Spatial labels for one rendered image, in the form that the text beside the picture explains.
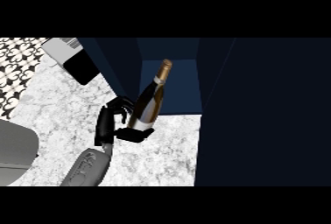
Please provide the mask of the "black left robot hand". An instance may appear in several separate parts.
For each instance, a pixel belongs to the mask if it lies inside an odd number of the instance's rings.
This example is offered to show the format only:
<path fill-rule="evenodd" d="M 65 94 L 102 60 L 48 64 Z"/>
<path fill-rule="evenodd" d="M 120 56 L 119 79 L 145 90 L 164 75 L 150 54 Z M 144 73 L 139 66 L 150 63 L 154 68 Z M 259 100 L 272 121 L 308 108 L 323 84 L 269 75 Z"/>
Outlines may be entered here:
<path fill-rule="evenodd" d="M 116 97 L 101 108 L 98 114 L 98 125 L 95 145 L 114 144 L 114 138 L 133 143 L 141 143 L 154 132 L 154 128 L 138 130 L 133 128 L 116 129 L 116 117 L 122 115 L 122 123 L 128 121 L 128 115 L 133 113 L 135 102 L 128 96 Z"/>

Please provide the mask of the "dark wine bottle gold neck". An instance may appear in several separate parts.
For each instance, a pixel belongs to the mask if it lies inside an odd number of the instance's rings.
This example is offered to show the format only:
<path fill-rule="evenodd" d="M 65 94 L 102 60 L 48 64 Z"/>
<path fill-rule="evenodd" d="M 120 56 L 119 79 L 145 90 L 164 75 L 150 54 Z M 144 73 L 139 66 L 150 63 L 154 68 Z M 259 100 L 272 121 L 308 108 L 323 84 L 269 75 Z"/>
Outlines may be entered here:
<path fill-rule="evenodd" d="M 164 84 L 172 71 L 172 61 L 166 59 L 160 64 L 160 70 L 151 84 L 139 95 L 128 127 L 135 130 L 148 130 L 156 123 L 161 112 Z"/>

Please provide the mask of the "dark blue cabinet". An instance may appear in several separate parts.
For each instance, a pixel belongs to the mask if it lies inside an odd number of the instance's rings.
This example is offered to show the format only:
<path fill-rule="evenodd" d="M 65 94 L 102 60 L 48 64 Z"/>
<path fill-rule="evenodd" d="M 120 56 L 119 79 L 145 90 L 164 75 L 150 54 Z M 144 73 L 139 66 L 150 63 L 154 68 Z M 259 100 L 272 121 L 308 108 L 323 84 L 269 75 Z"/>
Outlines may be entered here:
<path fill-rule="evenodd" d="M 232 38 L 82 38 L 80 44 L 117 95 L 139 98 L 161 61 L 173 63 L 160 113 L 200 115 L 213 93 Z"/>

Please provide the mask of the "dark blue cabinet door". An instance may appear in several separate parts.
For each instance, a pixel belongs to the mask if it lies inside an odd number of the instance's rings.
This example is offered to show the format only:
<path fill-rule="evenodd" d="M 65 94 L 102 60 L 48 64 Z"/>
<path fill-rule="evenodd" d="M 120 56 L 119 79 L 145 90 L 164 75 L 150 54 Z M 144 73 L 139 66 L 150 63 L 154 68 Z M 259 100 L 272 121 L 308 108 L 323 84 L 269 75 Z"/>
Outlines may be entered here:
<path fill-rule="evenodd" d="M 238 38 L 201 116 L 200 186 L 331 186 L 331 38 Z"/>

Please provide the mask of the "grey rounded object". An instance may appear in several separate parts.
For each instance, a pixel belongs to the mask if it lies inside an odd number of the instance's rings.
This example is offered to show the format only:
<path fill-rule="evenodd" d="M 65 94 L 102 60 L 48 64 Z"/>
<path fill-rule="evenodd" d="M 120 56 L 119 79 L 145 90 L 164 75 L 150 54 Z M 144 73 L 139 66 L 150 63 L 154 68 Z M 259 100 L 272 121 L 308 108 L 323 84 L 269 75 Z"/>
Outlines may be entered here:
<path fill-rule="evenodd" d="M 37 150 L 37 133 L 0 119 L 0 186 L 9 186 L 26 174 L 37 158 Z"/>

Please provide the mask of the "grey and black appliance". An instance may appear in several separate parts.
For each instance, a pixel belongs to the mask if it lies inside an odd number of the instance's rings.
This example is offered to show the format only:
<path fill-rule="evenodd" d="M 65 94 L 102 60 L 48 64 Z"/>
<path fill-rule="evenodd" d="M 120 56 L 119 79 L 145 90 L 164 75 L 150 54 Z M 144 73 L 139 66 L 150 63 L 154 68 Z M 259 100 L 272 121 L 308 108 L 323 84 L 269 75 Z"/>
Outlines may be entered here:
<path fill-rule="evenodd" d="M 99 69 L 77 38 L 49 38 L 42 48 L 82 85 L 99 75 Z"/>

